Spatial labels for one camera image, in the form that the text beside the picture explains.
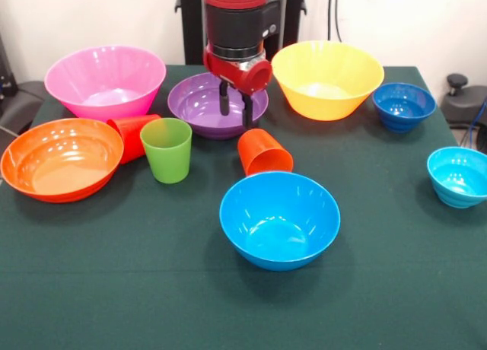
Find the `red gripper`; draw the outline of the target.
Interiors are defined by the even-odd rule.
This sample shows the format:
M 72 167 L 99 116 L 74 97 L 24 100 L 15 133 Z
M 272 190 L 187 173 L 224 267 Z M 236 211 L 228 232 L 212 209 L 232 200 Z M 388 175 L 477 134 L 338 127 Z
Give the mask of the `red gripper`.
M 217 57 L 206 47 L 203 51 L 203 64 L 216 77 L 220 78 L 219 103 L 220 113 L 227 116 L 230 111 L 228 98 L 228 83 L 243 92 L 243 126 L 253 128 L 253 101 L 249 94 L 265 89 L 272 79 L 272 65 L 266 59 L 266 51 L 249 61 L 229 61 Z

